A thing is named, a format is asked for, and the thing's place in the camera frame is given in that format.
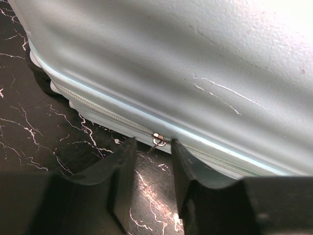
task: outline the black wheel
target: black wheel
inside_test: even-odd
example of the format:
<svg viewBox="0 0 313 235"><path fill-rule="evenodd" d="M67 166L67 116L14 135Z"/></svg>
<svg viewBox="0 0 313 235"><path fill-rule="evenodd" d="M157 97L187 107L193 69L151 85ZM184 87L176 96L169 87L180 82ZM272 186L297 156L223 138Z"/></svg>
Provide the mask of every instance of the black wheel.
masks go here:
<svg viewBox="0 0 313 235"><path fill-rule="evenodd" d="M29 66L29 68L32 70L32 72L34 73L34 77L36 80L36 83L38 84L38 86L41 88L41 90L43 90L45 93L47 94L51 94L51 95L59 95L58 93L54 92L51 87L50 87L50 82L51 79L49 78L49 76L45 73L45 71L38 67L37 65L35 65L31 59L30 59L30 48L29 46L27 46L26 48L26 62Z"/></svg>

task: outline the black marble surface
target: black marble surface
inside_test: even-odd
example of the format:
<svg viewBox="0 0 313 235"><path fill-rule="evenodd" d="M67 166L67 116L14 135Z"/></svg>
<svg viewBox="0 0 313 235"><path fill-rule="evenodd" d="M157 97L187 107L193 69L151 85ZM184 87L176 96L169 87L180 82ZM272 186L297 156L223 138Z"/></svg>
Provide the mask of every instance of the black marble surface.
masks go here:
<svg viewBox="0 0 313 235"><path fill-rule="evenodd" d="M26 45L23 27L0 0L0 170L70 176L114 152L126 137L85 120L65 98L42 92L26 64ZM171 156L145 154L149 149L139 145L129 234L183 234Z"/></svg>

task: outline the marble floor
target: marble floor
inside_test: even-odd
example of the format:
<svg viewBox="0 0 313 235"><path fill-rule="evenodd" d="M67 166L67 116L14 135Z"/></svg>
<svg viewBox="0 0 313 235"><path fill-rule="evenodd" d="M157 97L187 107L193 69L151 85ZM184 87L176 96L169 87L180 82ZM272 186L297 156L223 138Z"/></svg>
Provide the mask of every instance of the marble floor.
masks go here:
<svg viewBox="0 0 313 235"><path fill-rule="evenodd" d="M126 137L85 120L37 86L25 61L27 36L0 0L0 170L70 176L114 152ZM183 234L171 156L139 145L129 234Z"/></svg>

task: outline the zipper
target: zipper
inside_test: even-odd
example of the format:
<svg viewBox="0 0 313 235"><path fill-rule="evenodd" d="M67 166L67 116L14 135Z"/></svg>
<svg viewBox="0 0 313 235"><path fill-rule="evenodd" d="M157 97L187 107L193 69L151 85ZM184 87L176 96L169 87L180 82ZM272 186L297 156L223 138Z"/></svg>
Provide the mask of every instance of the zipper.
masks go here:
<svg viewBox="0 0 313 235"><path fill-rule="evenodd" d="M165 145L170 144L172 138L165 137L165 136L163 136L157 132L153 132L153 131L151 131L151 130L149 130L149 129L147 129L147 128L145 128L145 127L143 127L143 126L141 126L141 125L139 125L139 124L137 124L131 120L128 120L128 119L122 117L119 114L116 114L116 113L96 104L96 103L93 103L92 101L89 101L89 100L81 97L80 95L77 95L74 92L69 91L68 89L64 88L63 86L59 85L56 82L53 82L53 83L59 90L68 94L69 96L76 99L77 101L89 106L90 108L104 114L107 117L110 117L110 118L115 119L115 120L117 120L117 121L119 121L125 125L128 125L134 129L138 130L138 131L141 131L141 132L144 132L145 134L150 135L152 137L152 143L155 146L164 147ZM234 164L234 163L227 161L225 159L219 158L213 154L203 152L199 149L195 149L195 148L193 148L187 144L184 144L184 143L182 143L182 144L185 146L185 148L192 155L194 155L195 157L197 157L199 159L207 161L209 163L215 164L217 166L228 169L230 171L233 171L233 172L238 173L238 174L243 175L243 176L260 176L260 175L262 175L258 172L251 171L251 170L244 168L240 165L237 165L237 164Z"/></svg>

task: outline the suitcase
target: suitcase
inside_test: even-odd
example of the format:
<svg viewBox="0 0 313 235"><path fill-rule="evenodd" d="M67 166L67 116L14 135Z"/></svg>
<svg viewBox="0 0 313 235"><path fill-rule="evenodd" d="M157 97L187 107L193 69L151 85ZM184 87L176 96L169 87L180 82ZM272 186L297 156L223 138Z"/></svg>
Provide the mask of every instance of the suitcase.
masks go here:
<svg viewBox="0 0 313 235"><path fill-rule="evenodd" d="M166 152L178 139L235 179L312 174L313 40L303 4L9 2L38 83L90 121Z"/></svg>

